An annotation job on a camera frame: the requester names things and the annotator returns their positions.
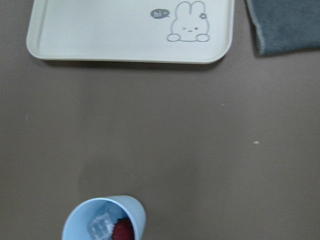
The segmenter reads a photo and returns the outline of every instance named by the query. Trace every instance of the bunny paw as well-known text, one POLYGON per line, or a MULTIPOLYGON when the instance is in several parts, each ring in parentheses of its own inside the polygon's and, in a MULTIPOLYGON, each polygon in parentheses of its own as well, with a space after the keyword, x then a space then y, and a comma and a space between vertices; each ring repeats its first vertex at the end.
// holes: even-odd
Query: bunny paw
POLYGON ((176 42, 176 41, 179 41, 181 39, 181 36, 179 34, 169 34, 166 39, 169 41, 169 42, 176 42))
POLYGON ((199 34, 196 36, 196 40, 199 42, 208 42, 210 39, 208 34, 199 34))

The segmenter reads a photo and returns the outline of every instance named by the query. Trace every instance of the bunny ear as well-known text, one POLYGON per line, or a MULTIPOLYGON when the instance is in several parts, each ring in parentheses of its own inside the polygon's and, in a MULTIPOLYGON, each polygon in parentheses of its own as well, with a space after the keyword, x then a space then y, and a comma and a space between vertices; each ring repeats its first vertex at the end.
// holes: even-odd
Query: bunny ear
POLYGON ((187 1, 179 3, 175 9, 175 17, 181 18, 191 14, 191 4, 187 1))
POLYGON ((195 1, 191 5, 191 14, 192 15, 200 15, 202 13, 205 13, 206 6, 202 1, 195 1))

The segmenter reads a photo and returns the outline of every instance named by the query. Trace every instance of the flower on bunny's ear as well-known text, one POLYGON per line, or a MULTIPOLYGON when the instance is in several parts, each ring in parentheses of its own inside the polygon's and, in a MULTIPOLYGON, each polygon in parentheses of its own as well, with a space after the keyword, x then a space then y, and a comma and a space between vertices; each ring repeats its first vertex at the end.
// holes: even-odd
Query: flower on bunny's ear
POLYGON ((199 18, 206 19, 208 17, 207 17, 207 14, 203 12, 203 13, 200 14, 199 18))

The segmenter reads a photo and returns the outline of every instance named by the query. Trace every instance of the gray speech bubble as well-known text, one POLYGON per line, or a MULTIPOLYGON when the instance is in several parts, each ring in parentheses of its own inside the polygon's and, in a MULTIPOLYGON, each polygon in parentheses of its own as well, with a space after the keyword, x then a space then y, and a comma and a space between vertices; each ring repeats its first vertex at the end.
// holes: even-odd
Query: gray speech bubble
POLYGON ((164 18, 169 18, 169 10, 167 9, 155 9, 153 10, 150 15, 154 19, 164 19, 164 18))

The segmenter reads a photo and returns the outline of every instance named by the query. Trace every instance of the strawberry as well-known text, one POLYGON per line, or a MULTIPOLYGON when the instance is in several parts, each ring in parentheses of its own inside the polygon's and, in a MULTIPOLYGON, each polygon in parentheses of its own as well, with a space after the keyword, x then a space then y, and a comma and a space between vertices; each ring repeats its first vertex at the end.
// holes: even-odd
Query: strawberry
POLYGON ((134 228, 132 227, 130 219, 123 218, 118 219, 118 222, 114 225, 112 240, 135 240, 134 228))

